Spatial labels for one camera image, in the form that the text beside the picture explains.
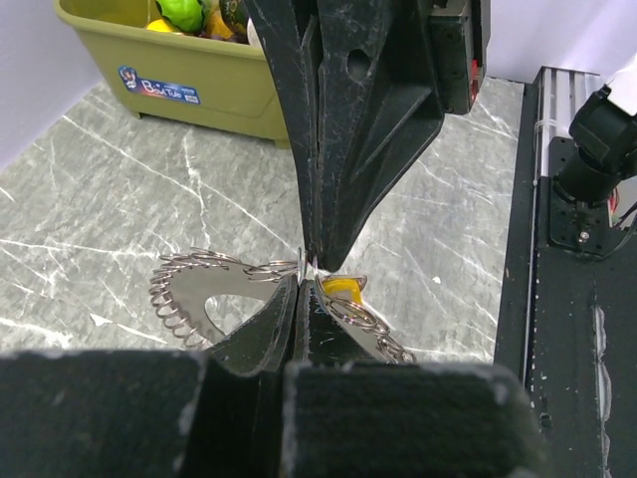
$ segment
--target olive green plastic bin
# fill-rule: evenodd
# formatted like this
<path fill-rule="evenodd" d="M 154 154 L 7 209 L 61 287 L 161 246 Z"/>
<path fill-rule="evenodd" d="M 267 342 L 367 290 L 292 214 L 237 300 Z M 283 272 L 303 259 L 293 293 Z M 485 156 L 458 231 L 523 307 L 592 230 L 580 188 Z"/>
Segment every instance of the olive green plastic bin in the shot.
<path fill-rule="evenodd" d="M 273 139 L 288 132 L 261 49 L 144 29 L 154 0 L 55 0 L 58 16 L 89 50 L 113 94 L 136 116 L 153 115 Z M 196 90 L 200 104 L 131 93 L 119 73 Z"/>

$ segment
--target green fruit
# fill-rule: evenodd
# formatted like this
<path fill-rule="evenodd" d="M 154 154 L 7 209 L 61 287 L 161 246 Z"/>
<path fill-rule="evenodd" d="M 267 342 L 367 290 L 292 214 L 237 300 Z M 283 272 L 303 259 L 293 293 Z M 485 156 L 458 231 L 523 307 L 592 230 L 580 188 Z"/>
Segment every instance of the green fruit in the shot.
<path fill-rule="evenodd" d="M 211 0 L 155 0 L 161 16 L 184 33 L 198 34 L 208 24 Z"/>
<path fill-rule="evenodd" d="M 219 9 L 221 18 L 230 30 L 238 35 L 246 35 L 248 32 L 248 20 L 250 14 L 243 0 L 220 0 Z"/>

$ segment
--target metal chain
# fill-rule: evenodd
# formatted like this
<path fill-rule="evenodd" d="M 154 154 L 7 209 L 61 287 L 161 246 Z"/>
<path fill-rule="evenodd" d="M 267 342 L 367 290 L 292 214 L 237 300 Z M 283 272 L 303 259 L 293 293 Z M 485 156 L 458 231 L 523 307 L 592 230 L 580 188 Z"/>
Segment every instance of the metal chain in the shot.
<path fill-rule="evenodd" d="M 226 254 L 194 248 L 191 254 L 163 255 L 160 256 L 160 259 L 164 263 L 160 269 L 154 271 L 150 280 L 152 287 L 149 290 L 152 297 L 150 303 L 155 308 L 156 315 L 175 337 L 183 340 L 186 348 L 202 349 L 210 346 L 210 343 L 205 338 L 200 337 L 197 330 L 189 324 L 187 316 L 174 307 L 170 295 L 170 278 L 183 269 L 205 267 L 228 270 L 227 263 L 243 264 L 243 262 Z M 301 281 L 305 277 L 307 265 L 305 255 L 300 251 L 298 261 L 271 261 L 258 266 L 246 265 L 243 271 L 250 276 L 250 281 L 273 283 L 278 283 L 284 277 L 301 271 L 303 275 L 300 277 Z M 318 290 L 325 307 L 334 317 L 360 327 L 366 333 L 374 334 L 378 350 L 388 361 L 396 363 L 416 362 L 416 356 L 390 336 L 390 327 L 381 317 L 364 305 L 349 299 L 330 297 L 322 286 L 322 283 L 330 277 L 330 275 L 324 275 L 315 264 L 314 278 Z"/>
<path fill-rule="evenodd" d="M 325 293 L 322 283 L 329 279 L 329 275 L 320 276 L 315 268 L 315 281 L 318 285 L 323 302 L 327 310 L 338 319 L 363 329 L 364 332 L 376 336 L 376 346 L 380 353 L 395 363 L 416 363 L 416 355 L 399 344 L 389 335 L 390 327 L 383 318 L 374 314 L 364 305 L 341 297 L 330 297 Z"/>

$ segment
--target marble floor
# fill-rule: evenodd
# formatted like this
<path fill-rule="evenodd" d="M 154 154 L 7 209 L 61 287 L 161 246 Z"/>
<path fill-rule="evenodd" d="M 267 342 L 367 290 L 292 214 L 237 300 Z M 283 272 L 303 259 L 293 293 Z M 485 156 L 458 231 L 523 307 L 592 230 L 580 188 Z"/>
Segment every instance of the marble floor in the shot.
<path fill-rule="evenodd" d="M 420 359 L 493 356 L 522 94 L 489 79 L 447 117 L 345 263 Z M 289 151 L 134 119 L 100 85 L 0 173 L 0 350 L 178 347 L 149 304 L 158 256 L 295 259 L 298 201 Z"/>

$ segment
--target yellow tag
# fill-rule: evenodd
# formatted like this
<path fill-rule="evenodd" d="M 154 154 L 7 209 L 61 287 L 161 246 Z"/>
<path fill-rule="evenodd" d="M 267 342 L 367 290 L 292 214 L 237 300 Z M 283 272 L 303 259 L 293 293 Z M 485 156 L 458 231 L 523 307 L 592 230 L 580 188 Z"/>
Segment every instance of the yellow tag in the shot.
<path fill-rule="evenodd" d="M 345 279 L 342 277 L 325 279 L 322 282 L 322 287 L 328 297 L 341 297 L 362 306 L 360 285 L 355 279 Z"/>

